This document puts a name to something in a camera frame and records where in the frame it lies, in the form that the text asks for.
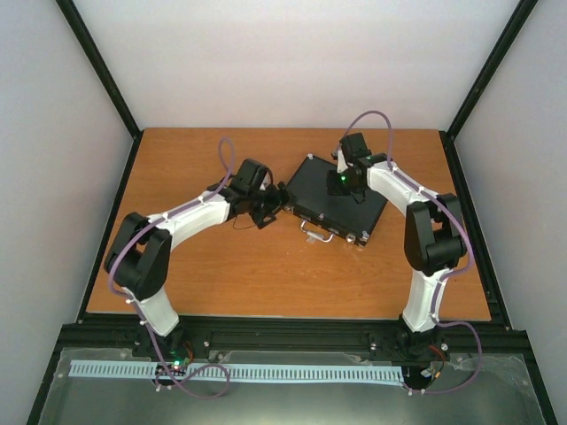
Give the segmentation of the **black poker set case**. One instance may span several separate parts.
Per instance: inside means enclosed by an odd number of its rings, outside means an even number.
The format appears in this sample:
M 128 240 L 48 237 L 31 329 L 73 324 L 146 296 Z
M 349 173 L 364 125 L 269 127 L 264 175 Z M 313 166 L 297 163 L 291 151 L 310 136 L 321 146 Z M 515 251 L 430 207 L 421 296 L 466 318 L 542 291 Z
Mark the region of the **black poker set case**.
M 387 204 L 385 197 L 367 190 L 364 197 L 334 196 L 327 192 L 327 173 L 336 166 L 309 154 L 286 185 L 290 193 L 289 208 L 304 224 L 311 223 L 329 234 L 304 232 L 324 243 L 337 236 L 349 243 L 364 246 Z

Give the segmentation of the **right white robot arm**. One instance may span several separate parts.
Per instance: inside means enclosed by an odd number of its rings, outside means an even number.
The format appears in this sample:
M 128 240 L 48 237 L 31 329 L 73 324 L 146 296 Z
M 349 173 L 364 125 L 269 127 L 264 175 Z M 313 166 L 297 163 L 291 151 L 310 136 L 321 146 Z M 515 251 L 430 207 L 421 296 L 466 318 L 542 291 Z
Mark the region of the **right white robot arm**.
M 334 196 L 363 196 L 369 189 L 389 201 L 405 218 L 404 253 L 412 281 L 402 319 L 412 333 L 432 330 L 449 276 L 470 250 L 456 195 L 426 189 L 386 154 L 373 154 L 361 133 L 338 143 L 337 169 L 327 174 Z

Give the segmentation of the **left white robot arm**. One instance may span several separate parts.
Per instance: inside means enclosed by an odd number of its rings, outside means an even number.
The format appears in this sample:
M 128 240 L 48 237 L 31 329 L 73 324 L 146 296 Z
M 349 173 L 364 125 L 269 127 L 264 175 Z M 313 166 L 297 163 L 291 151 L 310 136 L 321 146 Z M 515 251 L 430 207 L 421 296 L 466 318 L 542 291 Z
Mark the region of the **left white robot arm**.
M 141 324 L 155 333 L 154 347 L 175 356 L 183 349 L 184 334 L 175 328 L 179 316 L 165 290 L 171 252 L 242 214 L 262 229 L 289 201 L 284 182 L 276 182 L 268 167 L 248 158 L 236 173 L 227 172 L 185 204 L 149 216 L 132 212 L 120 224 L 105 258 L 109 289 L 135 307 Z

